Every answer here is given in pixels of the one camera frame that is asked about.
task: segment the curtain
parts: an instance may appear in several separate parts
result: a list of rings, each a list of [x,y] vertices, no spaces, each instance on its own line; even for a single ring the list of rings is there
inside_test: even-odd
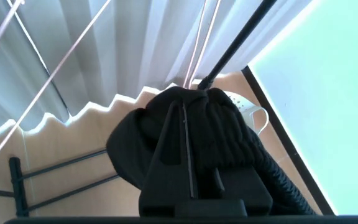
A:
[[[10,6],[0,0],[0,24]],[[216,0],[207,0],[200,54]],[[243,69],[311,0],[278,0],[223,69]],[[0,127],[17,120],[105,0],[26,0],[0,40]],[[208,75],[261,0],[223,0],[196,71]],[[113,0],[23,120],[50,113],[61,122],[88,102],[109,106],[143,86],[181,85],[195,46],[203,0]]]

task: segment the rack leg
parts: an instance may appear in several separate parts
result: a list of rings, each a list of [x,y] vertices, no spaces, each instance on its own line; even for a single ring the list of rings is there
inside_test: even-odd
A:
[[[28,217],[27,200],[25,198],[25,189],[22,177],[22,169],[20,166],[20,159],[18,157],[11,157],[9,159],[9,168],[11,170],[13,193],[16,203],[16,215],[17,217]]]

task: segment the black metal frame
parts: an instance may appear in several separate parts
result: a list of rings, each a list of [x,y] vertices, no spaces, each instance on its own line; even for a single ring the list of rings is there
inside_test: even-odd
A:
[[[107,177],[105,179],[96,181],[92,184],[86,185],[84,187],[80,187],[78,189],[72,190],[70,192],[64,193],[62,195],[56,196],[54,198],[48,199],[46,201],[37,203],[35,205],[32,206],[28,206],[27,205],[27,199],[25,197],[25,188],[24,188],[24,180],[28,179],[30,177],[34,177],[36,175],[40,175],[40,174],[44,174],[46,172],[55,170],[57,168],[61,168],[70,164],[74,164],[76,162],[80,162],[83,161],[85,159],[89,159],[92,158],[94,156],[98,156],[98,155],[102,155],[104,153],[106,153],[106,149],[102,149],[102,150],[98,150],[96,152],[92,152],[90,154],[87,154],[85,156],[81,156],[81,157],[77,157],[75,159],[71,159],[69,161],[66,162],[62,162],[44,169],[40,169],[37,170],[35,172],[31,172],[28,174],[22,174],[22,169],[21,169],[21,162],[20,159],[18,157],[11,157],[9,159],[9,169],[11,170],[11,177],[12,177],[12,185],[13,185],[13,192],[8,192],[8,191],[4,191],[4,190],[0,190],[0,196],[2,197],[12,197],[15,200],[16,203],[16,216],[17,217],[28,217],[29,216],[29,212],[40,208],[40,207],[44,207],[46,205],[49,205],[51,203],[57,202],[59,200],[62,200],[64,198],[67,198],[69,196],[72,196],[74,194],[80,193],[84,190],[88,190],[92,187],[98,186],[100,184],[106,183],[110,180],[114,180],[116,178],[118,178],[119,176],[116,175],[112,175],[110,177]]]

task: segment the wooden floor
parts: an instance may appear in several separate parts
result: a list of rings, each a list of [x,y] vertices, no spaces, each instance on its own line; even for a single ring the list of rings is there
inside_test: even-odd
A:
[[[217,78],[214,86],[238,93],[259,105],[250,86],[241,73]],[[134,108],[144,107],[155,93],[143,91],[135,103],[116,100],[109,111],[88,110],[68,127],[54,118],[36,134],[20,129],[15,131],[0,153],[0,190],[12,191],[8,159],[21,159],[23,173],[57,164],[104,147],[111,131]],[[256,126],[261,126],[265,115],[255,115]],[[0,142],[6,135],[0,135]],[[295,166],[269,124],[260,134],[268,152],[278,162],[289,178],[298,186],[311,206],[320,213],[315,201],[302,181]],[[103,154],[25,181],[29,205],[34,205],[67,191],[115,174],[107,156]],[[138,216],[137,200],[140,191],[122,179],[112,180],[95,188],[55,202],[30,213],[35,216]],[[0,223],[15,217],[12,198],[0,197]]]

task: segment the black rack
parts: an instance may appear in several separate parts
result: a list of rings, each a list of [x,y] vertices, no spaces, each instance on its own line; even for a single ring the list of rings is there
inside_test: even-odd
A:
[[[215,67],[212,69],[211,73],[202,80],[202,82],[199,84],[198,89],[200,90],[206,90],[208,89],[213,80],[215,79],[216,75],[223,69],[223,67],[227,64],[227,62],[232,58],[232,56],[235,54],[235,52],[238,50],[238,48],[244,43],[244,41],[248,38],[248,36],[251,34],[251,32],[257,27],[259,22],[264,18],[266,13],[269,12],[270,8],[275,4],[276,0],[263,0],[262,3],[259,5],[259,7],[255,10],[253,15],[250,17],[250,19],[247,21],[247,23],[244,25],[240,33],[237,35],[237,37],[234,39],[232,44],[229,46],[229,48],[225,51],[219,62],[215,65]],[[0,196],[1,197],[12,197],[15,199],[16,203],[16,215],[17,217],[28,217],[29,212],[49,205],[51,203],[57,202],[59,200],[62,200],[64,198],[67,198],[69,196],[72,196],[74,194],[80,193],[84,190],[88,190],[92,187],[98,186],[100,184],[103,184],[105,182],[108,182],[110,180],[114,180],[118,178],[118,175],[112,175],[108,178],[99,180],[95,183],[86,185],[84,187],[80,187],[76,190],[72,190],[70,192],[67,192],[65,194],[56,196],[54,198],[48,199],[46,201],[40,202],[38,204],[28,206],[27,200],[25,197],[25,188],[24,188],[24,180],[28,179],[30,177],[44,174],[46,172],[68,166],[70,164],[74,164],[76,162],[83,161],[85,159],[92,158],[94,156],[102,155],[106,153],[106,149],[98,150],[96,152],[92,152],[91,154],[81,156],[75,159],[71,159],[66,162],[62,162],[60,164],[50,166],[45,169],[41,169],[35,172],[31,172],[28,174],[24,174],[21,171],[21,162],[18,157],[12,157],[9,160],[9,168],[11,170],[11,177],[12,177],[12,184],[13,184],[13,192],[7,192],[0,190]]]

